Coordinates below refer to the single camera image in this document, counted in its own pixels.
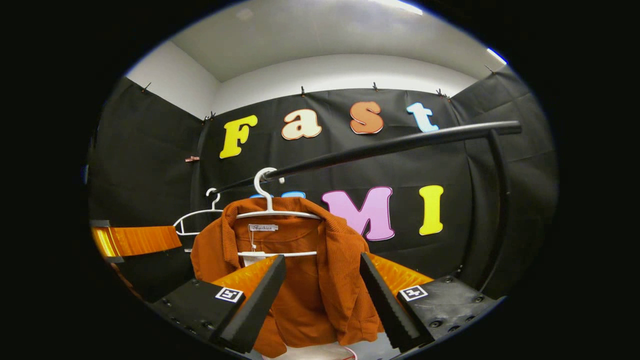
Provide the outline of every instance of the clothing rail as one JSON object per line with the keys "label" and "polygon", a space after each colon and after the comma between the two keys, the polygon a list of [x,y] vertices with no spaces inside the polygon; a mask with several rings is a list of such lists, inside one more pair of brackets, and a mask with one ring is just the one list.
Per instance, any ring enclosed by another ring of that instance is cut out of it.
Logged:
{"label": "clothing rail", "polygon": [[[431,131],[428,133],[407,135],[391,140],[386,140],[373,145],[350,149],[335,154],[319,156],[317,158],[298,163],[297,165],[281,168],[276,171],[264,174],[262,176],[262,179],[264,181],[272,181],[280,177],[286,177],[296,174],[298,172],[330,167],[355,160],[371,158],[373,156],[384,154],[392,154],[393,152],[400,152],[428,145],[458,142],[476,138],[488,138],[491,131],[495,131],[497,135],[511,135],[521,133],[522,127],[520,125],[520,122],[518,121],[501,121],[487,122],[485,124],[448,127],[447,129]],[[253,185],[253,177],[238,181],[227,186],[222,186],[212,193],[221,193],[229,189],[250,185]]]}

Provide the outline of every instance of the white clothes hanger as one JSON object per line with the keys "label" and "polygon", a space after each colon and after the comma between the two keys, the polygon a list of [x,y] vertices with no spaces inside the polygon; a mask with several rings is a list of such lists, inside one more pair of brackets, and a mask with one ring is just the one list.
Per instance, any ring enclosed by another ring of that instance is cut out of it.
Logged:
{"label": "white clothes hanger", "polygon": [[[215,188],[211,188],[209,190],[207,190],[207,194],[206,196],[209,196],[209,193],[216,191]],[[218,197],[216,198],[216,200],[213,200],[213,202],[211,203],[211,209],[207,209],[207,210],[200,210],[200,211],[194,211],[192,213],[188,213],[187,215],[184,215],[183,217],[179,218],[178,221],[175,222],[175,224],[173,225],[174,227],[178,225],[178,223],[180,223],[180,230],[182,230],[182,232],[176,230],[175,232],[178,233],[178,235],[197,235],[200,234],[200,232],[197,233],[185,233],[184,232],[184,223],[182,222],[184,219],[186,219],[187,217],[190,217],[191,215],[195,215],[195,214],[201,214],[201,213],[221,213],[222,210],[218,210],[216,209],[216,203],[220,200],[220,193],[218,193]]]}
{"label": "white clothes hanger", "polygon": [[[263,168],[262,170],[258,171],[258,173],[255,175],[255,177],[253,178],[253,185],[255,187],[255,190],[262,196],[264,196],[264,198],[267,200],[267,210],[265,211],[254,211],[251,213],[244,213],[244,214],[239,214],[238,216],[236,216],[236,218],[248,218],[248,217],[266,217],[266,216],[273,216],[273,215],[293,215],[293,216],[297,216],[297,217],[306,217],[306,218],[314,218],[314,219],[318,219],[320,220],[320,217],[315,215],[315,214],[309,214],[309,213],[300,213],[297,211],[275,211],[273,209],[273,200],[271,198],[271,195],[264,191],[261,187],[260,187],[260,179],[262,177],[263,174],[266,174],[268,172],[272,172],[272,171],[276,171],[277,169],[272,168],[272,167],[268,167],[268,168]],[[280,184],[284,184],[284,177],[281,177],[280,179],[278,179],[278,181],[280,182]],[[308,251],[308,252],[292,252],[292,253],[287,253],[287,254],[265,254],[263,252],[238,252],[239,256],[264,256],[264,257],[269,257],[269,256],[275,256],[275,255],[284,255],[285,257],[289,257],[289,256],[309,256],[309,255],[316,255],[317,252],[316,251]]]}

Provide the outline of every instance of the hanger hook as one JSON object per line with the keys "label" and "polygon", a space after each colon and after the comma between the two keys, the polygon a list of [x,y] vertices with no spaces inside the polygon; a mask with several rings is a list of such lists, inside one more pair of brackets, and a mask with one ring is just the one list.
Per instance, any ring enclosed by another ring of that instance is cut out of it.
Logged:
{"label": "hanger hook", "polygon": [[[207,190],[207,197],[209,196],[209,193],[216,191],[215,188],[211,188],[209,190]],[[216,198],[216,200],[213,200],[213,202],[211,203],[211,209],[215,210],[216,209],[216,203],[220,200],[220,193],[218,193],[218,197]]]}
{"label": "hanger hook", "polygon": [[[267,211],[273,211],[273,201],[271,200],[271,195],[260,187],[260,179],[262,179],[262,176],[264,174],[267,174],[268,172],[273,172],[276,170],[277,170],[276,168],[272,168],[272,167],[263,168],[262,170],[258,171],[258,173],[253,178],[253,185],[255,187],[255,191],[257,191],[260,195],[264,196],[264,198],[267,199]],[[283,184],[284,177],[281,177],[279,181],[280,181],[280,184]]]}

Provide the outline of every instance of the corduroy jacket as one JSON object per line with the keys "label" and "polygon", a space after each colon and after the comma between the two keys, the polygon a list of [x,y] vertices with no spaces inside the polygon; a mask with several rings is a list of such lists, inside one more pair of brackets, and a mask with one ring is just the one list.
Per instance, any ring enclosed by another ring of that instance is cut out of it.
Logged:
{"label": "corduroy jacket", "polygon": [[[254,349],[277,357],[290,347],[338,341],[350,345],[375,341],[383,331],[380,318],[360,277],[360,253],[369,246],[362,236],[321,206],[301,197],[273,198],[273,209],[315,214],[305,217],[249,217],[238,214],[264,211],[265,198],[232,202],[220,218],[195,238],[191,262],[195,276],[214,282],[244,267],[238,252],[269,253],[316,251],[315,256],[285,258],[287,274],[269,310]],[[276,231],[248,230],[249,224],[277,225]]]}

